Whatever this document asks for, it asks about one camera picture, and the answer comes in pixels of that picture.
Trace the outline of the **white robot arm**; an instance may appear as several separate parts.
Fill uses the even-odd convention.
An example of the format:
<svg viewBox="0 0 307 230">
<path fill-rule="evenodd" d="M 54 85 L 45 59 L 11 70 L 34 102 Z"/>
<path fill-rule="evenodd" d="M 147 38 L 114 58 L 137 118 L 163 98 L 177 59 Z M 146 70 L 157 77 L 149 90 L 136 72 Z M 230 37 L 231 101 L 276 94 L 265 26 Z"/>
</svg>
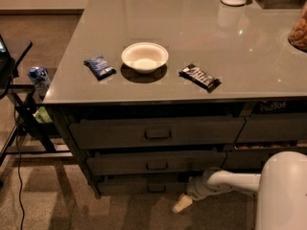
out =
<svg viewBox="0 0 307 230">
<path fill-rule="evenodd" d="M 197 200 L 232 191 L 257 195 L 255 230 L 307 230 L 307 155 L 279 152 L 260 173 L 210 168 L 189 180 L 173 211 L 179 213 Z"/>
</svg>

